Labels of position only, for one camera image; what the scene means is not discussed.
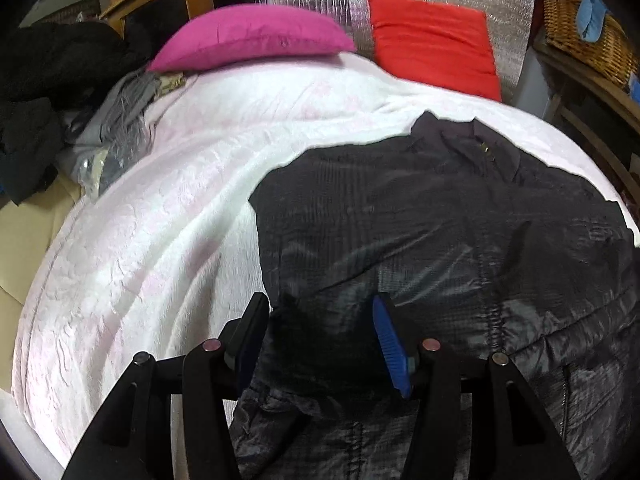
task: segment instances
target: black clamp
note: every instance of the black clamp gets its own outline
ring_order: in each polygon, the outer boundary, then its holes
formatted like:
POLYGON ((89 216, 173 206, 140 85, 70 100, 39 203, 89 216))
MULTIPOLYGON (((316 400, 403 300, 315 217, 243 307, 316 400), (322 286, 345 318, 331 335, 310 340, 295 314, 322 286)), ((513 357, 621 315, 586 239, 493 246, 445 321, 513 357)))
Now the black clamp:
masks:
POLYGON ((462 393, 472 394, 470 480, 580 479, 556 427, 506 354, 486 360, 456 354, 421 336, 388 294, 374 298, 374 325, 392 381, 403 396, 420 399, 402 480, 453 478, 462 393))

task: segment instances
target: black clothing pile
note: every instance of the black clothing pile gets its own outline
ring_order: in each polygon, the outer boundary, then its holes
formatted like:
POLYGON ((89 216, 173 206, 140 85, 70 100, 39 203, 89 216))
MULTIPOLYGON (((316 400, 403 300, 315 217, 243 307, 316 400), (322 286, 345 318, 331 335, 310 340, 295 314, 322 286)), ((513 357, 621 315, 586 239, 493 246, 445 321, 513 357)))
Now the black clothing pile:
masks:
POLYGON ((111 86, 144 62, 102 22, 43 23, 4 38, 0 186, 15 203, 55 178, 52 164, 66 136, 60 114, 75 110, 69 128, 81 132, 111 86))
POLYGON ((243 478, 400 477, 417 405, 390 384, 377 291, 459 353, 512 356, 582 478, 617 460, 640 422, 636 254, 589 182, 425 113, 410 136, 303 153, 250 203, 274 311, 230 427, 243 478))

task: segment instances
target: white wall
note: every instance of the white wall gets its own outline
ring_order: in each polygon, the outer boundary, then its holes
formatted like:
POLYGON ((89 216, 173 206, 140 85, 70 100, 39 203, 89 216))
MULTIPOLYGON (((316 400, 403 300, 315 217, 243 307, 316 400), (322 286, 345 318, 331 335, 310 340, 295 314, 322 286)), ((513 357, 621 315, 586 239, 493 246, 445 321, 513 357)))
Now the white wall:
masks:
POLYGON ((551 90, 546 84, 542 66, 532 48, 527 50, 520 80, 514 93, 511 105, 525 112, 542 118, 549 102, 551 90))

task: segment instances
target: blue gripper pad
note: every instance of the blue gripper pad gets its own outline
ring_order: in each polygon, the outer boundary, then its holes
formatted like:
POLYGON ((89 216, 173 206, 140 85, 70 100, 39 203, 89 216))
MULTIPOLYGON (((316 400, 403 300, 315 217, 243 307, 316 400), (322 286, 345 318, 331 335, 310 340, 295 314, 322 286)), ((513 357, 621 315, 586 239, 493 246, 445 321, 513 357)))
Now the blue gripper pad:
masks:
POLYGON ((373 326, 378 334, 378 342, 385 357, 386 369, 391 376, 391 382, 394 388, 399 390, 405 399, 408 399, 411 396, 408 357, 398 334, 396 334, 385 302, 379 296, 373 298, 373 326))

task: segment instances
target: metal screw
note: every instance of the metal screw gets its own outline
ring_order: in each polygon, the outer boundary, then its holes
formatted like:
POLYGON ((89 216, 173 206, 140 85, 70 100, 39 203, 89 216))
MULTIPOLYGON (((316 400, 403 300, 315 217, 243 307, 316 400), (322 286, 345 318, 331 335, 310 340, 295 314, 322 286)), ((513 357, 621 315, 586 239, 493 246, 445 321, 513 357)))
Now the metal screw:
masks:
POLYGON ((204 348, 205 352, 215 352, 216 350, 220 350, 221 347, 222 342, 220 339, 207 339, 202 343, 202 348, 204 348))
POLYGON ((499 366, 504 366, 509 362, 509 356, 502 352, 496 352, 491 356, 491 359, 499 366))
POLYGON ((422 342, 422 348, 429 352, 437 352, 440 350, 440 342, 437 339, 428 338, 422 342))
POLYGON ((150 358, 150 355, 148 353, 138 352, 133 356, 133 362, 134 364, 137 364, 138 366, 140 366, 146 363, 147 361, 149 361, 149 358, 150 358))

